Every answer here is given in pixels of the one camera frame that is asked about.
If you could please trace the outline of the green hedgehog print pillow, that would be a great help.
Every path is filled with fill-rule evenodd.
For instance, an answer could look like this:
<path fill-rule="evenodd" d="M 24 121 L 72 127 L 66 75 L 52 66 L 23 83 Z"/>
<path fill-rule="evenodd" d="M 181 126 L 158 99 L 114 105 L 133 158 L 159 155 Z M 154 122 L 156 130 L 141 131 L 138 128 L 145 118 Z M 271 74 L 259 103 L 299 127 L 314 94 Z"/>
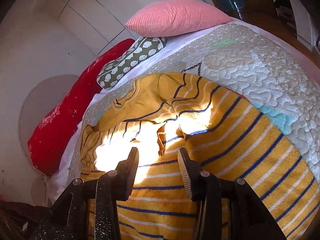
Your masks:
<path fill-rule="evenodd" d="M 119 58 L 105 64 L 97 75 L 102 89 L 114 87 L 129 71 L 159 53 L 167 44 L 165 37 L 140 37 Z"/>

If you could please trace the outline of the yellow striped knit sweater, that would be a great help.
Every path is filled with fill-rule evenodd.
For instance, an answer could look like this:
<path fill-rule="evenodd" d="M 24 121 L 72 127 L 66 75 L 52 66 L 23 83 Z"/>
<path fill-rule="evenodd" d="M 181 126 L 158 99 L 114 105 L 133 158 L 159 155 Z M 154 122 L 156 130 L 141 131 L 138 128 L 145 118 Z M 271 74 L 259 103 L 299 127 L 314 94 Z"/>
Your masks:
<path fill-rule="evenodd" d="M 151 74 L 116 98 L 80 134 L 81 178 L 113 170 L 131 148 L 139 167 L 118 202 L 122 239 L 191 239 L 196 205 L 177 162 L 180 148 L 225 180 L 243 178 L 287 239 L 299 239 L 319 208 L 318 183 L 295 146 L 234 91 L 188 73 Z"/>

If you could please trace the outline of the pink textured pillow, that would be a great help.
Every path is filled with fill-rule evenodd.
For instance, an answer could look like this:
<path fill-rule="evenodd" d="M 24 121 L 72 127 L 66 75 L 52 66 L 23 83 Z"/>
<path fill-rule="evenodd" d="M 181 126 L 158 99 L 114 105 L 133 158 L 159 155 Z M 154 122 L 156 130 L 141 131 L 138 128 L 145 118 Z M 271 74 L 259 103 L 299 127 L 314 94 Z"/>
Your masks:
<path fill-rule="evenodd" d="M 231 22 L 210 4 L 196 0 L 163 0 L 135 13 L 125 24 L 143 37 L 172 37 Z"/>

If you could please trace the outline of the red long pillow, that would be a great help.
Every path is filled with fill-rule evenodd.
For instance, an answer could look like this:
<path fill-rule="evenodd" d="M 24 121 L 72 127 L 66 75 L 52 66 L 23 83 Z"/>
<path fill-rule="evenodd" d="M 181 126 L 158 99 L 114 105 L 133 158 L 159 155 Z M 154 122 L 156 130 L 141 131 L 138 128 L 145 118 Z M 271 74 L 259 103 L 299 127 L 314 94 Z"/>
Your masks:
<path fill-rule="evenodd" d="M 105 64 L 121 57 L 133 43 L 133 39 L 127 38 L 93 61 L 63 100 L 40 121 L 27 142 L 33 167 L 49 176 L 59 169 L 62 155 L 86 108 L 101 91 L 97 75 Z"/>

